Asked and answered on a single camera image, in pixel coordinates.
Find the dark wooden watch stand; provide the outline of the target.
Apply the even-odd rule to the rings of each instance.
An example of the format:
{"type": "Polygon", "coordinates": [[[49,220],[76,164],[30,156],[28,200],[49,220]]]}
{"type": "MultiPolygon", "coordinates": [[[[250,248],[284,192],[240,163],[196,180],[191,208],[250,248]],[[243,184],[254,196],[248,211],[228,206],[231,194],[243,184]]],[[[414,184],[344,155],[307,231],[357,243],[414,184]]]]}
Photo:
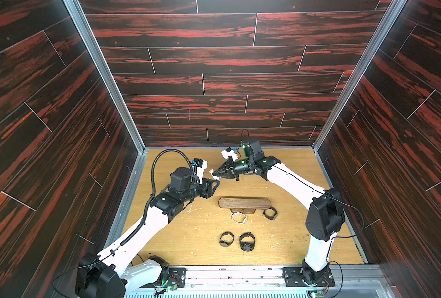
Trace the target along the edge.
{"type": "Polygon", "coordinates": [[[267,210],[271,202],[266,198],[222,197],[218,201],[220,208],[229,209],[232,213],[254,214],[256,210],[267,210]]]}

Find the black watch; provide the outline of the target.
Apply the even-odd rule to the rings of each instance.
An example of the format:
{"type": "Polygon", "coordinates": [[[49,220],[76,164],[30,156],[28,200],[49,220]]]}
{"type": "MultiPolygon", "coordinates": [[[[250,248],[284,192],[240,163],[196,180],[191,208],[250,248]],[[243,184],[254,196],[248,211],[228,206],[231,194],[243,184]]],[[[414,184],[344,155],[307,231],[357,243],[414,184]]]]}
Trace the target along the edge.
{"type": "Polygon", "coordinates": [[[224,232],[219,239],[219,244],[222,247],[230,247],[235,240],[235,236],[232,232],[224,232]]]}
{"type": "Polygon", "coordinates": [[[270,221],[274,221],[278,217],[278,211],[274,207],[269,207],[263,211],[263,216],[270,221]]]}
{"type": "Polygon", "coordinates": [[[256,239],[251,232],[245,232],[239,237],[239,245],[244,252],[252,252],[255,248],[256,239]]]}

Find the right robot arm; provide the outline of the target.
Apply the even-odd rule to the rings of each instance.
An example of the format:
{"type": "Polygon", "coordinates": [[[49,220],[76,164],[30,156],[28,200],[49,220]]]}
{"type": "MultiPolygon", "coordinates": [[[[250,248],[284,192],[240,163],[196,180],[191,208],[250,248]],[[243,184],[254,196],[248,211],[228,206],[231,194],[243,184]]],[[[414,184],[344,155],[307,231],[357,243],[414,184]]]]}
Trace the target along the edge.
{"type": "Polygon", "coordinates": [[[302,280],[308,286],[319,284],[329,269],[331,246],[345,222],[340,193],[326,190],[300,177],[273,156],[266,156],[260,142],[244,138],[236,149],[222,151],[225,159],[211,172],[219,180],[239,180],[240,175],[254,174],[283,188],[307,209],[305,226],[311,235],[309,250],[302,261],[302,280]]]}

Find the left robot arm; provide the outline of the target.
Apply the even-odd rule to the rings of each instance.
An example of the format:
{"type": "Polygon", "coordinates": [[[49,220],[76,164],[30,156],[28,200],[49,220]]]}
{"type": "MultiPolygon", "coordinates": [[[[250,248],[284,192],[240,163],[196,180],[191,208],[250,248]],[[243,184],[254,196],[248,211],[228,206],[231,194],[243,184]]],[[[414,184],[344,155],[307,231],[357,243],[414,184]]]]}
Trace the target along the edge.
{"type": "Polygon", "coordinates": [[[170,184],[148,200],[143,216],[110,246],[85,255],[78,266],[75,294],[80,298],[123,298],[147,284],[163,285],[168,263],[149,257],[142,264],[130,262],[159,231],[197,197],[209,199],[220,182],[203,177],[202,168],[177,168],[170,184]]]}

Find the white watch under stand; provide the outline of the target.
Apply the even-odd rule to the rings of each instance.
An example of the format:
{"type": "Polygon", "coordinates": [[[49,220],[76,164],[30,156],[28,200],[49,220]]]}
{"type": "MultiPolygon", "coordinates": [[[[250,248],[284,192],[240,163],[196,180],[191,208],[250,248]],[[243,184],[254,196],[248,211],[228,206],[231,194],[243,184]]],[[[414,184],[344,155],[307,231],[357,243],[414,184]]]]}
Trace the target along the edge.
{"type": "Polygon", "coordinates": [[[244,225],[247,222],[248,217],[241,212],[234,212],[231,214],[231,220],[237,224],[244,225]]]}

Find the black watch by stand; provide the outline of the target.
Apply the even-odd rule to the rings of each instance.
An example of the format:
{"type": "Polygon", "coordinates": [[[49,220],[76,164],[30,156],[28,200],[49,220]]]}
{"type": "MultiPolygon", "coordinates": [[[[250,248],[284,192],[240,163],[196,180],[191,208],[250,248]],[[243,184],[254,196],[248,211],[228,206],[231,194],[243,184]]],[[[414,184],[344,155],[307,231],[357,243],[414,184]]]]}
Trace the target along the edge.
{"type": "Polygon", "coordinates": [[[270,221],[274,221],[278,217],[278,211],[274,207],[269,207],[263,211],[263,216],[270,221]]]}

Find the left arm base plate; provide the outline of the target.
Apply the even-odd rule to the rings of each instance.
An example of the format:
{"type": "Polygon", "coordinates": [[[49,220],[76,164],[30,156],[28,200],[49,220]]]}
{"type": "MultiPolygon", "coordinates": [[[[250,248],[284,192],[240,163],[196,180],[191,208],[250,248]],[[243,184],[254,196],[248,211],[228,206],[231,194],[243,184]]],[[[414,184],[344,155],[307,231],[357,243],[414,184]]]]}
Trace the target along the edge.
{"type": "Polygon", "coordinates": [[[160,277],[151,284],[146,284],[143,288],[157,288],[176,290],[179,288],[184,288],[186,284],[186,272],[187,269],[183,267],[169,267],[164,269],[160,277]]]}

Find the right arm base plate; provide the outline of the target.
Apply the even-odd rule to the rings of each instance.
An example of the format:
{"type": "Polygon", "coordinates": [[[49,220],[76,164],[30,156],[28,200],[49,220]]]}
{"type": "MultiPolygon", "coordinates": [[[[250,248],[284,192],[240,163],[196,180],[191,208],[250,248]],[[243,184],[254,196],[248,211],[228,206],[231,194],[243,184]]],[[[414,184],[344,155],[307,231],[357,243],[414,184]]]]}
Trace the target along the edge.
{"type": "Polygon", "coordinates": [[[282,277],[287,287],[333,287],[335,280],[329,265],[321,271],[306,266],[282,268],[282,277]]]}

